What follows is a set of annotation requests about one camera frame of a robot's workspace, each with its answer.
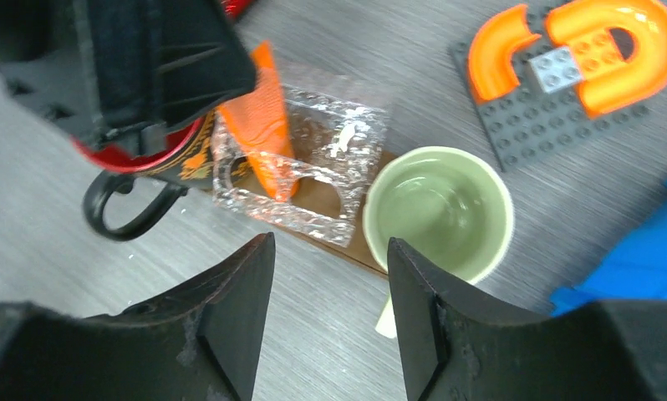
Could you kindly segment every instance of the mug rim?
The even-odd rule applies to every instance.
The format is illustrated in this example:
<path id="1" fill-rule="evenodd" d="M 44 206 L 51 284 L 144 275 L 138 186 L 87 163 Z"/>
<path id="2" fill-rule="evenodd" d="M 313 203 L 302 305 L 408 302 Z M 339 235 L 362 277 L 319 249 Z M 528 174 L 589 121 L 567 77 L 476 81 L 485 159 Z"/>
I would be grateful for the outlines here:
<path id="1" fill-rule="evenodd" d="M 101 158 L 99 155 L 102 154 L 104 156 L 105 151 L 111 151 L 114 150 L 114 145 L 110 144 L 107 145 L 104 149 L 98 151 L 98 152 L 93 152 L 90 149 L 88 149 L 87 146 L 81 144 L 78 140 L 72 139 L 73 146 L 82 154 L 86 159 L 88 159 L 90 162 L 93 164 L 102 167 L 103 169 L 107 171 L 112 171 L 114 173 L 121 173 L 121 174 L 134 174 L 134 173 L 140 173 L 144 171 L 151 170 L 155 167 L 158 167 L 160 164 L 164 163 L 165 161 L 168 161 L 171 157 L 176 155 L 178 152 L 180 152 L 185 145 L 188 144 L 188 141 L 193 138 L 194 135 L 197 134 L 197 132 L 200 131 L 201 125 L 204 121 L 205 117 L 199 117 L 194 121 L 192 124 L 188 125 L 187 127 L 183 129 L 179 129 L 174 132 L 170 132 L 167 135 L 173 135 L 177 134 L 179 132 L 184 132 L 186 131 L 186 135 L 184 135 L 183 139 L 178 142 L 176 146 L 173 146 L 171 149 L 165 150 L 163 152 L 157 153 L 156 155 L 152 156 L 143 156 L 145 161 L 144 163 L 138 164 L 138 165 L 120 165 L 116 164 L 110 161 L 105 160 L 104 158 Z"/>
<path id="2" fill-rule="evenodd" d="M 378 264 L 385 270 L 385 272 L 388 272 L 388 265 L 387 263 L 385 263 L 387 259 L 387 257 L 385 257 L 387 255 L 387 247 L 384 250 L 384 255 L 381 256 L 380 252 L 376 251 L 375 249 L 373 249 L 372 246 L 370 246 L 369 226 L 370 224 L 372 224 L 371 221 L 373 219 L 373 217 L 371 216 L 372 213 L 371 208 L 368 207 L 370 204 L 370 199 L 371 198 L 375 199 L 379 196 L 381 189 L 379 189 L 380 187 L 376 187 L 375 183 L 376 181 L 378 181 L 380 177 L 382 177 L 385 174 L 389 174 L 390 171 L 393 170 L 397 165 L 406 162 L 409 158 L 425 153 L 445 153 L 448 155 L 457 155 L 472 161 L 474 164 L 478 165 L 484 170 L 484 172 L 491 178 L 494 184 L 496 184 L 498 190 L 501 192 L 503 207 L 506 213 L 506 222 L 507 222 L 506 227 L 503 233 L 501 245 L 499 246 L 493 258 L 489 262 L 488 266 L 484 270 L 476 274 L 474 277 L 472 277 L 471 279 L 466 280 L 466 282 L 470 284 L 477 284 L 478 282 L 486 278 L 489 274 L 491 274 L 491 272 L 496 270 L 498 265 L 501 264 L 501 261 L 506 256 L 508 248 L 511 245 L 513 232 L 515 230 L 516 215 L 514 213 L 513 199 L 511 197 L 511 192 L 508 190 L 506 183 L 503 182 L 503 179 L 498 175 L 496 170 L 494 170 L 494 168 L 491 167 L 491 165 L 489 165 L 488 163 L 486 163 L 482 158 L 473 155 L 465 150 L 461 150 L 458 148 L 451 148 L 447 146 L 423 146 L 421 148 L 417 148 L 405 153 L 404 155 L 398 157 L 397 159 L 391 161 L 385 167 L 383 167 L 383 169 L 375 177 L 373 184 L 371 184 L 368 190 L 366 202 L 363 207 L 363 235 L 365 237 L 366 242 L 368 243 L 368 247 L 375 261 L 378 262 Z"/>

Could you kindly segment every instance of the red object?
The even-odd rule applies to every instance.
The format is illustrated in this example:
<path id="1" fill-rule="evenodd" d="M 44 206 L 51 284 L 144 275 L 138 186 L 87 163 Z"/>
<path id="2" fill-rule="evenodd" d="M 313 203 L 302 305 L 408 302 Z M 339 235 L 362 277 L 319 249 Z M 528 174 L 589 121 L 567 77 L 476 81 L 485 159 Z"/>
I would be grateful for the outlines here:
<path id="1" fill-rule="evenodd" d="M 168 160 L 173 154 L 181 150 L 188 140 L 198 132 L 203 118 L 199 118 L 193 124 L 180 131 L 173 132 L 166 136 L 167 150 L 156 155 L 131 158 L 116 145 L 108 145 L 103 150 L 93 153 L 90 149 L 73 140 L 73 145 L 78 148 L 92 163 L 102 167 L 107 171 L 113 171 L 121 174 L 133 174 L 140 171 L 152 169 L 157 165 Z"/>
<path id="2" fill-rule="evenodd" d="M 221 0 L 225 12 L 233 19 L 240 17 L 254 0 Z"/>

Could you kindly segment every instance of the ceramic mug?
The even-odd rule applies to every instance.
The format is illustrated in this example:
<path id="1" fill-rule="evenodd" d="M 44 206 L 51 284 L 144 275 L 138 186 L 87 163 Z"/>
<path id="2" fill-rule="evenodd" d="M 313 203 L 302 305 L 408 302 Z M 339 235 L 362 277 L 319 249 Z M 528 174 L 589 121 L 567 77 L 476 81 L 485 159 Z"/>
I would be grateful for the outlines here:
<path id="1" fill-rule="evenodd" d="M 412 150 L 387 164 L 363 209 L 365 240 L 386 271 L 388 241 L 395 237 L 470 284 L 498 266 L 513 227 L 511 194 L 501 177 L 478 157 L 441 146 Z M 376 330 L 396 337 L 390 298 Z"/>
<path id="2" fill-rule="evenodd" d="M 211 190 L 213 187 L 213 156 L 211 134 L 216 123 L 216 111 L 165 138 L 167 149 L 157 155 L 132 158 L 115 145 L 92 152 L 80 143 L 75 147 L 92 163 L 104 170 L 94 179 L 83 197 L 83 214 L 88 225 L 101 236 L 113 241 L 129 241 L 146 233 L 190 188 Z M 236 160 L 233 182 L 238 165 Z M 136 178 L 161 180 L 166 186 L 159 195 L 132 221 L 122 227 L 110 227 L 104 221 L 104 208 L 113 194 L 126 195 L 132 191 Z"/>

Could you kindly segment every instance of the red mug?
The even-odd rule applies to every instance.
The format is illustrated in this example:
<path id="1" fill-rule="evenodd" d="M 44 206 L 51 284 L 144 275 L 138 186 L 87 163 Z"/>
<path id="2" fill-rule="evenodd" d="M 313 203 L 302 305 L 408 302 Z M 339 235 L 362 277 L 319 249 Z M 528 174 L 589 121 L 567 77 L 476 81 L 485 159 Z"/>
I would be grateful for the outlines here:
<path id="1" fill-rule="evenodd" d="M 239 19 L 254 0 L 221 0 L 225 12 L 233 19 Z"/>
<path id="2" fill-rule="evenodd" d="M 94 179 L 83 198 L 85 220 L 95 232 L 114 241 L 129 241 L 146 233 L 190 188 L 209 190 L 213 186 L 211 133 L 215 110 L 193 124 L 166 137 L 167 150 L 159 154 L 131 158 L 115 145 L 92 152 L 79 142 L 75 147 L 104 170 Z M 129 194 L 138 177 L 166 182 L 161 193 L 132 221 L 110 228 L 104 208 L 114 194 Z"/>

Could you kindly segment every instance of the gray lego brick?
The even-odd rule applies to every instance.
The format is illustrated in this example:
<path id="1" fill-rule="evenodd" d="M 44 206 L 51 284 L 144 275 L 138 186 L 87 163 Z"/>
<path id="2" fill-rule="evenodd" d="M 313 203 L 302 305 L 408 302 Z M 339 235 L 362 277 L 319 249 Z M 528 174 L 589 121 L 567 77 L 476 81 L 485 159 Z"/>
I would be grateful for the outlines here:
<path id="1" fill-rule="evenodd" d="M 539 94 L 554 94 L 583 81 L 570 48 L 561 46 L 531 58 L 524 69 L 526 79 Z"/>
<path id="2" fill-rule="evenodd" d="M 554 49 L 547 39 L 543 22 L 547 13 L 563 4 L 529 7 L 527 21 L 533 32 L 541 33 L 531 47 L 513 56 L 513 66 L 521 86 L 510 94 L 481 106 L 471 101 L 491 147 L 503 171 L 509 171 L 550 155 L 577 146 L 600 135 L 625 129 L 649 114 L 645 102 L 590 120 L 579 103 L 574 88 L 565 88 L 552 94 L 533 90 L 526 76 L 527 62 Z M 454 43 L 450 55 L 456 69 L 469 89 L 467 59 L 471 40 Z"/>

